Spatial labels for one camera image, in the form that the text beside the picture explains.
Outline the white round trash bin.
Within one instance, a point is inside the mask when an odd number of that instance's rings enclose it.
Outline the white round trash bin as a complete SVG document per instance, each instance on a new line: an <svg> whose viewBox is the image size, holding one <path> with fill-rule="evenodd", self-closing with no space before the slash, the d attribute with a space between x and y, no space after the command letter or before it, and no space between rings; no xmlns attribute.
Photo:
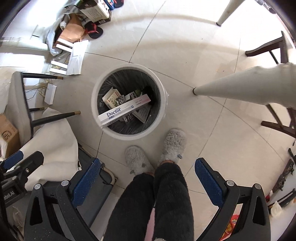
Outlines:
<svg viewBox="0 0 296 241"><path fill-rule="evenodd" d="M100 129L123 141L151 133L165 116L168 93L148 68L123 64L103 73L93 88L91 110Z"/></svg>

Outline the cardboard box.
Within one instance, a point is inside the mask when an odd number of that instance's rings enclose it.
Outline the cardboard box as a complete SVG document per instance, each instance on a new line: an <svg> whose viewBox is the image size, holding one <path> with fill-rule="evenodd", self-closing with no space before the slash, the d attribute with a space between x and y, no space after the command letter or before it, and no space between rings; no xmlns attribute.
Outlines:
<svg viewBox="0 0 296 241"><path fill-rule="evenodd" d="M17 152L20 146L20 137L18 130L1 114L1 158L6 159Z"/></svg>

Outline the grey chair with black legs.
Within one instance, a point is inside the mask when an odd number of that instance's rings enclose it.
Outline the grey chair with black legs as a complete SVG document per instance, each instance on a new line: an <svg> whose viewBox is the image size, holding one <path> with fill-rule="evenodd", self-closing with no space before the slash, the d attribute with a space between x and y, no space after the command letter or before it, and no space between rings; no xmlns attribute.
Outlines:
<svg viewBox="0 0 296 241"><path fill-rule="evenodd" d="M81 111L74 111L33 120L31 113L39 111L40 108L29 108L23 82L25 78L63 79L61 76L46 74L23 73L19 71L13 73L8 94L8 104L6 105L4 113L6 114L8 120L18 129L21 146L33 138L34 128L36 126L41 126L81 114Z"/></svg>

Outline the person's black fleece legs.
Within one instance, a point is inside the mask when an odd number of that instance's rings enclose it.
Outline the person's black fleece legs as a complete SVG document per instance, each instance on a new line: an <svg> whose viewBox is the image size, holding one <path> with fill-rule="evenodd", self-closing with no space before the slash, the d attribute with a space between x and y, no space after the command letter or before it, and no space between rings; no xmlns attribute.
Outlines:
<svg viewBox="0 0 296 241"><path fill-rule="evenodd" d="M112 211L104 240L144 240L152 211L153 240L194 240L188 187L177 164L164 163L153 176L133 178Z"/></svg>

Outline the white flat box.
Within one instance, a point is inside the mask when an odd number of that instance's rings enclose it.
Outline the white flat box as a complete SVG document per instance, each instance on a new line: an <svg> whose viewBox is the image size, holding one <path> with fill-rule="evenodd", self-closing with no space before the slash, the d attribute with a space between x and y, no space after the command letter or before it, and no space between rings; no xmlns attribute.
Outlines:
<svg viewBox="0 0 296 241"><path fill-rule="evenodd" d="M48 83L46 87L44 102L48 105L52 105L54 102L54 97L56 93L56 85Z"/></svg>

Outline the Doctor toothpaste box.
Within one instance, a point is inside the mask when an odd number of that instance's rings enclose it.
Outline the Doctor toothpaste box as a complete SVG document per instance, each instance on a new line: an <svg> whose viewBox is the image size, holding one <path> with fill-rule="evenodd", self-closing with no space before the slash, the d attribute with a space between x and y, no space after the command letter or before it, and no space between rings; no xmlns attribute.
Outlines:
<svg viewBox="0 0 296 241"><path fill-rule="evenodd" d="M147 94L144 94L140 97L132 99L128 102L125 102L113 109L110 109L97 117L98 125L101 128L105 128L114 122L118 121L120 118L125 117L126 115L137 111L143 106L151 102L151 99Z"/></svg>

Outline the left grey fluffy slipper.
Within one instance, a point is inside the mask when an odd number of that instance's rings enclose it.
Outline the left grey fluffy slipper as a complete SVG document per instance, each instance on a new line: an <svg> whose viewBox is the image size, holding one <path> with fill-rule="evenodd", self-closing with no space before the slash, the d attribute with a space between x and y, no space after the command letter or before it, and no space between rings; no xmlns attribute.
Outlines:
<svg viewBox="0 0 296 241"><path fill-rule="evenodd" d="M154 167L143 149L138 146L130 146L125 150L125 161L130 168L130 173L135 174L135 176L143 173L154 173Z"/></svg>

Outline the grey fluffy slipper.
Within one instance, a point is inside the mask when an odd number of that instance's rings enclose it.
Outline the grey fluffy slipper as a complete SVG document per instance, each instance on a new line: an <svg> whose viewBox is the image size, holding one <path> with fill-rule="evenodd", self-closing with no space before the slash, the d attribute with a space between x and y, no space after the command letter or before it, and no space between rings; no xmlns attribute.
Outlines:
<svg viewBox="0 0 296 241"><path fill-rule="evenodd" d="M186 134L179 129L171 129L165 140L158 165L164 161L172 161L175 164L183 158L187 143Z"/></svg>
<svg viewBox="0 0 296 241"><path fill-rule="evenodd" d="M135 176L143 173L154 173L154 167L143 149L138 146L130 146L125 150L125 161L130 168L130 173L135 174Z"/></svg>

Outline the right grey fluffy slipper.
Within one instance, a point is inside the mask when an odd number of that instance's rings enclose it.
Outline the right grey fluffy slipper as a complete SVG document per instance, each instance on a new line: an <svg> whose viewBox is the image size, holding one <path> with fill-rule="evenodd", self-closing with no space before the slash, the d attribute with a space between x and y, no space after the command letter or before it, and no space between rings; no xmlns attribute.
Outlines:
<svg viewBox="0 0 296 241"><path fill-rule="evenodd" d="M179 129L171 129L165 140L158 165L164 161L172 161L175 164L183 158L187 143L186 134Z"/></svg>

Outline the white table leg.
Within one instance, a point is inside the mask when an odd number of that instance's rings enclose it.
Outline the white table leg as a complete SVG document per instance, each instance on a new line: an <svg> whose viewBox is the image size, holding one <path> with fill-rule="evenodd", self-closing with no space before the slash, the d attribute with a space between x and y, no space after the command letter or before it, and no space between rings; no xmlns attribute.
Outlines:
<svg viewBox="0 0 296 241"><path fill-rule="evenodd" d="M263 85L267 83L267 80L263 78L264 69L270 68L255 66L196 87L193 93L265 105L267 91L263 90Z"/></svg>
<svg viewBox="0 0 296 241"><path fill-rule="evenodd" d="M216 24L221 27L243 2L244 0L230 0Z"/></svg>

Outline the black red slipper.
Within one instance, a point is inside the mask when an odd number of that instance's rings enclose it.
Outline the black red slipper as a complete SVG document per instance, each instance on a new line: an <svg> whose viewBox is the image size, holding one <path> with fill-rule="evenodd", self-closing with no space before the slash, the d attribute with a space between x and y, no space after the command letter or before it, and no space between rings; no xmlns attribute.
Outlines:
<svg viewBox="0 0 296 241"><path fill-rule="evenodd" d="M88 22L85 24L85 32L91 39L97 39L102 36L103 29L95 25L93 22Z"/></svg>

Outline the dark wooden chair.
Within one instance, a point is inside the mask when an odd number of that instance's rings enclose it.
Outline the dark wooden chair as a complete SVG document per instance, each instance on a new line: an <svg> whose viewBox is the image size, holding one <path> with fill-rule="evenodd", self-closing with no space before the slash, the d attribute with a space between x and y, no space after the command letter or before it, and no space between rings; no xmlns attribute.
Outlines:
<svg viewBox="0 0 296 241"><path fill-rule="evenodd" d="M281 37L256 49L245 51L245 55L253 57L265 52L269 52L276 62L276 67L263 70L263 78L267 80L267 83L263 85L263 90L267 91L267 100L264 101L264 104L276 122L262 121L261 125L295 138L295 65L290 63L288 59L285 34L281 33ZM271 103L286 107L290 116L289 126L283 125L270 105Z"/></svg>

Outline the far white table leg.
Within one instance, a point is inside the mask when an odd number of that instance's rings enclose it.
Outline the far white table leg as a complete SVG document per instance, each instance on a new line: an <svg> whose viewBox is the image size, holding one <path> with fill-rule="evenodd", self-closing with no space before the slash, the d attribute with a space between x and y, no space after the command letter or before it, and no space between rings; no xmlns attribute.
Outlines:
<svg viewBox="0 0 296 241"><path fill-rule="evenodd" d="M216 24L221 27L243 2L244 0L230 0Z"/></svg>

